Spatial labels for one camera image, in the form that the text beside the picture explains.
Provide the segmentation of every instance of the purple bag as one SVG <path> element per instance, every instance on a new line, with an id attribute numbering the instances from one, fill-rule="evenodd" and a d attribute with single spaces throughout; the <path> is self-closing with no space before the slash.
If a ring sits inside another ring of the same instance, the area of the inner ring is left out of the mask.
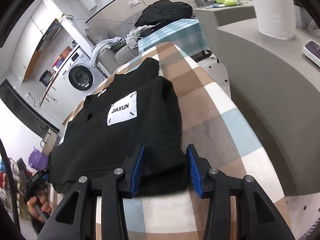
<path id="1" fill-rule="evenodd" d="M 35 148 L 29 156 L 29 165 L 37 171 L 43 170 L 48 165 L 48 157 Z"/>

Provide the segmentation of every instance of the paper towel roll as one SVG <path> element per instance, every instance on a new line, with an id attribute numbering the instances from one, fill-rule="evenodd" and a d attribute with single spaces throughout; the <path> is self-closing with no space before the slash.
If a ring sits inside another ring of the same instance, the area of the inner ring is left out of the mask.
<path id="1" fill-rule="evenodd" d="M 296 34 L 293 0 L 253 0 L 259 31 L 265 35 L 291 40 Z"/>

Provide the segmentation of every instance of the black jacket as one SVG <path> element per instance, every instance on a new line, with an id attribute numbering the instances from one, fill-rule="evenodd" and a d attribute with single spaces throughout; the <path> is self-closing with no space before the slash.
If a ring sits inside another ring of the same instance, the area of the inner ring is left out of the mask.
<path id="1" fill-rule="evenodd" d="M 172 83 L 158 76 L 158 70 L 159 62 L 147 58 L 134 72 L 115 75 L 99 97 L 86 98 L 82 110 L 69 122 L 64 142 L 49 155 L 49 182 L 58 193 L 66 193 L 81 176 L 99 178 L 121 167 L 138 144 L 145 145 L 147 157 L 138 195 L 167 194 L 187 187 L 178 99 Z M 134 91 L 137 116 L 108 125 L 112 106 Z"/>
<path id="2" fill-rule="evenodd" d="M 156 25 L 163 21 L 169 24 L 180 19 L 190 19 L 191 16 L 192 7 L 189 4 L 160 0 L 150 4 L 143 10 L 135 26 Z"/>

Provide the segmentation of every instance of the ribbed fabric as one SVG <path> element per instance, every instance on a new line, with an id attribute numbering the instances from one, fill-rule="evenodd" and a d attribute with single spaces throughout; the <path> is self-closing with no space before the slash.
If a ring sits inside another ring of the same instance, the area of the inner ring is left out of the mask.
<path id="1" fill-rule="evenodd" d="M 88 96 L 83 109 L 69 122 L 64 142 L 49 155 L 49 182 L 66 193 L 81 176 L 103 177 L 121 167 L 138 144 L 146 147 L 146 166 L 139 195 L 167 194 L 188 185 L 181 151 L 181 114 L 172 83 L 158 76 L 159 62 L 147 58 L 138 69 L 115 75 L 107 90 Z M 107 125 L 119 99 L 137 91 L 137 117 Z"/>

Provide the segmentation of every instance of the blue checkered tablecloth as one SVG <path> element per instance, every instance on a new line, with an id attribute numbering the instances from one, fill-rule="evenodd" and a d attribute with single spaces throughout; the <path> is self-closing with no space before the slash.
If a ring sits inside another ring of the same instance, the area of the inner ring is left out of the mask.
<path id="1" fill-rule="evenodd" d="M 203 50 L 209 50 L 199 21 L 197 19 L 181 19 L 139 40 L 139 53 L 167 41 L 177 45 L 190 57 Z"/>

